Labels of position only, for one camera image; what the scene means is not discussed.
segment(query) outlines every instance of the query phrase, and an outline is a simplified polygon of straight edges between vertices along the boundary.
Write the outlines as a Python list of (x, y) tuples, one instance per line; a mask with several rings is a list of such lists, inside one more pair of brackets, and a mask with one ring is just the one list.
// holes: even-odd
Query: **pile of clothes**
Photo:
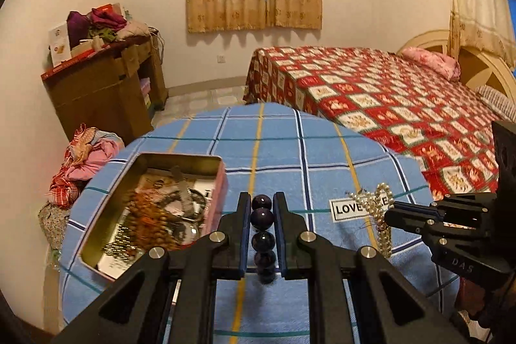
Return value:
[(39, 212), (41, 228), (53, 249), (61, 248), (70, 208), (88, 181), (123, 148), (115, 133), (86, 128), (84, 123), (75, 131), (61, 168), (52, 178), (47, 203)]
[(122, 15), (110, 10), (93, 8), (87, 15), (71, 11), (66, 19), (70, 48), (83, 39), (99, 36), (105, 43), (122, 41), (129, 36), (149, 36), (149, 27), (138, 21), (127, 21)]

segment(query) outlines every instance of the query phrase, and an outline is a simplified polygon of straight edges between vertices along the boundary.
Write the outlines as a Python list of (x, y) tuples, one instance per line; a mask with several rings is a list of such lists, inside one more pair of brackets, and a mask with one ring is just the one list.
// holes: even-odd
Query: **cardboard box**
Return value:
[(55, 109), (70, 140), (81, 123), (116, 133), (126, 145), (153, 130), (137, 74), (63, 102)]
[(120, 44), (44, 79), (70, 140), (81, 123), (112, 131), (126, 145), (153, 129), (138, 77), (139, 58), (150, 45), (141, 44), (150, 44), (149, 39)]
[(158, 39), (151, 34), (152, 43), (149, 45), (150, 57), (145, 60), (139, 70), (140, 78), (150, 78), (151, 91), (149, 97), (156, 110), (162, 110), (168, 98), (168, 90), (164, 84), (163, 69), (158, 51)]

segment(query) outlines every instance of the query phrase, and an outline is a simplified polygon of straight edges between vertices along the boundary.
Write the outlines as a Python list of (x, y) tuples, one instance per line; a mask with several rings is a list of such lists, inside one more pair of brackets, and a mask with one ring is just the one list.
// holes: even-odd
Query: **metal screw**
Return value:
[(301, 233), (301, 235), (299, 235), (299, 237), (301, 238), (301, 240), (303, 240), (305, 242), (313, 242), (317, 239), (317, 235), (310, 231)]
[(376, 257), (376, 250), (372, 246), (364, 246), (362, 249), (360, 249), (360, 253), (365, 258)]
[(149, 251), (149, 257), (159, 259), (164, 256), (164, 249), (161, 246), (155, 246)]
[(221, 231), (215, 231), (210, 233), (210, 241), (212, 242), (222, 242), (225, 240), (225, 233)]

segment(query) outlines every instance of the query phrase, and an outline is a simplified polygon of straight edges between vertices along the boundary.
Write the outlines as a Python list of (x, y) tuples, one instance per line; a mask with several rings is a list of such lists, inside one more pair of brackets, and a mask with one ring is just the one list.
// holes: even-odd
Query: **pink pillow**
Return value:
[(460, 78), (460, 66), (453, 57), (420, 49), (419, 47), (403, 49), (402, 56), (415, 61), (417, 64), (429, 67), (447, 81), (457, 82)]

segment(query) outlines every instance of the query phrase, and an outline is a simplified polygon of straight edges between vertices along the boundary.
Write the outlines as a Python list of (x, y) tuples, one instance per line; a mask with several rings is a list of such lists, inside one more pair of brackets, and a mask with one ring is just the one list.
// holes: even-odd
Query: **red patterned bedspread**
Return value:
[(365, 48), (257, 49), (244, 101), (288, 105), (414, 156), (435, 200), (496, 190), (491, 122), (499, 118), (466, 86), (400, 56)]

